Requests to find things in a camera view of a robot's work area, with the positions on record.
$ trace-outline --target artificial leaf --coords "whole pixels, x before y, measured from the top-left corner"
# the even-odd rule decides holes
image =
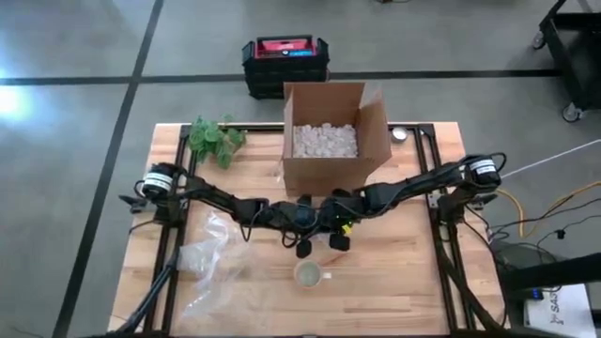
[[[205,148],[207,149],[207,152],[217,154],[217,143],[205,142]]]
[[[227,154],[233,154],[234,150],[236,150],[236,146],[234,144],[232,144],[231,142],[228,141],[223,141],[222,142],[222,152],[225,152]]]
[[[190,130],[189,143],[190,149],[197,150],[205,142],[205,131],[200,126],[193,126]]]
[[[214,147],[213,154],[219,156],[223,152],[223,142],[216,142],[216,143],[214,143],[214,145],[215,145],[215,147]]]
[[[222,169],[227,169],[232,162],[232,154],[228,154],[225,151],[222,151],[219,156],[217,156],[217,165],[219,165]]]
[[[213,128],[206,129],[205,140],[207,142],[217,142],[219,140],[219,130]]]
[[[219,129],[219,124],[215,121],[209,121],[208,128],[217,131]]]
[[[246,145],[246,131],[241,131],[240,132],[240,136],[242,138],[242,143],[240,144],[241,146]]]
[[[196,151],[196,161],[204,163],[207,159],[208,151],[205,148]]]
[[[199,116],[194,121],[193,126],[201,127],[202,125],[203,125],[203,118]]]
[[[235,129],[228,129],[227,137],[234,144],[234,146],[236,146],[236,147],[242,146],[243,135],[241,132],[239,132]]]
[[[208,128],[210,128],[210,121],[201,119],[200,120],[200,127],[202,127],[202,129],[208,129]]]

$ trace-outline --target concrete floor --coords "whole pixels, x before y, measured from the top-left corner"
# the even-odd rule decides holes
[[[601,8],[597,2],[589,4]],[[0,81],[130,76],[151,1],[23,1],[0,4]],[[240,48],[257,36],[309,33],[331,45],[332,71],[552,69],[530,42],[548,0],[164,0],[145,75],[241,73]],[[568,9],[580,11],[577,2]],[[458,121],[468,152],[504,151],[505,172],[599,139],[601,115],[564,123],[569,99],[556,77],[370,81],[389,119]],[[127,84],[0,85],[0,337],[50,337],[84,231]],[[131,216],[116,198],[143,174],[153,126],[196,116],[281,121],[282,103],[256,101],[242,82],[141,84],[116,159],[69,336],[105,330]],[[524,171],[503,188],[539,215],[560,195],[601,179],[601,144]],[[574,205],[599,196],[590,192]],[[548,230],[594,214],[574,211]],[[516,214],[504,200],[485,215]],[[546,241],[555,254],[596,252],[599,221]],[[510,242],[519,241],[511,229]],[[593,304],[601,288],[591,285]]]

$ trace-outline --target clear plastic bag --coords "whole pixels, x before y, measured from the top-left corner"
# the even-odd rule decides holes
[[[268,332],[262,311],[268,290],[265,273],[253,264],[253,251],[236,223],[210,212],[205,240],[180,249],[178,269],[197,277],[177,332],[203,335],[257,335]]]

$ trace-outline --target cart wheel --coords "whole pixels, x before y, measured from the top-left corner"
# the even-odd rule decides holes
[[[538,32],[536,33],[536,35],[534,36],[534,38],[532,39],[532,47],[535,50],[539,50],[543,47],[545,47],[545,35],[543,34],[543,32]]]
[[[562,117],[565,122],[574,123],[584,117],[584,112],[572,102],[563,108]]]

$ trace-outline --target yellow cable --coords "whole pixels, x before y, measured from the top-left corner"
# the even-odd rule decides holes
[[[586,192],[589,189],[592,189],[592,188],[598,187],[598,186],[601,186],[601,181],[593,182],[593,183],[591,183],[589,185],[586,185],[586,186],[584,186],[582,188],[578,188],[578,189],[574,190],[573,192],[570,192],[566,196],[558,198],[555,202],[553,202],[553,204],[551,205],[551,207],[548,208],[547,212],[549,212],[551,209],[555,208],[560,203],[563,203],[563,201],[565,201],[566,199],[572,198],[572,197],[578,195],[579,193]],[[519,224],[519,236],[521,238],[527,238],[527,237],[531,236],[536,231],[536,228],[538,228],[539,225],[540,225],[540,221],[537,221],[534,224],[534,226],[532,227],[532,229],[527,234],[524,235],[524,233],[523,233],[524,223],[520,223]]]
[[[509,198],[509,200],[514,204],[514,206],[516,206],[517,209],[517,218],[519,221],[519,236],[522,236],[522,221],[524,221],[524,208],[522,207],[522,205],[519,203],[519,201],[517,201],[517,198],[515,198],[511,193],[503,190],[503,189],[497,189],[497,192],[500,193],[501,195]]]

